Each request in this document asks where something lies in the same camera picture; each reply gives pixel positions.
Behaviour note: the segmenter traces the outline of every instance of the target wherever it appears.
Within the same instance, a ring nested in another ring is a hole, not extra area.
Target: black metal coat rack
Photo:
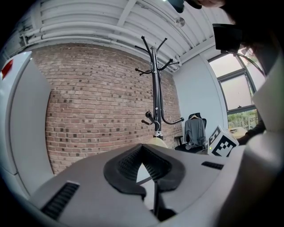
[[[168,125],[174,125],[181,121],[184,121],[184,118],[174,121],[174,122],[167,122],[164,117],[164,109],[163,109],[163,95],[162,95],[162,84],[161,84],[161,76],[160,71],[163,71],[170,65],[179,64],[179,62],[173,62],[173,59],[170,59],[164,66],[159,68],[159,62],[157,58],[157,54],[161,46],[164,44],[164,42],[167,40],[167,38],[164,39],[164,41],[159,45],[157,50],[155,51],[154,47],[151,47],[151,50],[145,40],[145,37],[141,37],[146,49],[142,47],[135,46],[136,48],[139,48],[143,51],[146,51],[151,59],[151,70],[148,71],[142,71],[138,68],[135,70],[140,72],[140,76],[143,74],[150,74],[152,73],[152,79],[153,79],[153,102],[154,102],[154,110],[153,115],[151,112],[146,112],[146,117],[151,121],[151,123],[146,122],[145,120],[142,120],[142,123],[146,125],[155,125],[155,133],[154,137],[158,137],[163,140],[163,134],[162,134],[162,120],[168,124]]]

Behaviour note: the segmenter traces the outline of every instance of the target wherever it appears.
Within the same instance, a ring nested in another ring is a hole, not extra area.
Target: white wall
[[[207,119],[206,136],[214,132],[217,125],[228,128],[224,97],[217,78],[202,54],[185,62],[174,74],[181,116],[185,120],[190,114],[201,113]]]

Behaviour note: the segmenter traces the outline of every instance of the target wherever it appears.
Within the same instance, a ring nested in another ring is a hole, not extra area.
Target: brick wall
[[[48,155],[55,174],[77,160],[153,137],[154,126],[141,123],[153,111],[151,75],[141,58],[89,44],[38,48],[35,63],[52,84],[46,116]],[[162,74],[165,117],[180,118],[173,77]],[[181,135],[181,123],[162,124],[170,148]]]

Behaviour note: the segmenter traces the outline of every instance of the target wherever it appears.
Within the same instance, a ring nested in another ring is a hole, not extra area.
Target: ceiling
[[[185,25],[175,20],[182,17]],[[156,48],[167,37],[158,59],[181,64],[215,44],[213,23],[230,23],[219,8],[194,9],[182,14],[164,0],[41,0],[19,21],[2,50],[6,58],[22,51],[62,42],[89,42],[125,50],[144,59],[144,35]],[[171,65],[174,72],[180,65]]]

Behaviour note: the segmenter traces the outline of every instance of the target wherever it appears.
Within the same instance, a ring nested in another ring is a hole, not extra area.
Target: gray jacket
[[[205,137],[204,122],[200,118],[189,119],[185,122],[185,141],[187,135],[195,146],[202,146]]]

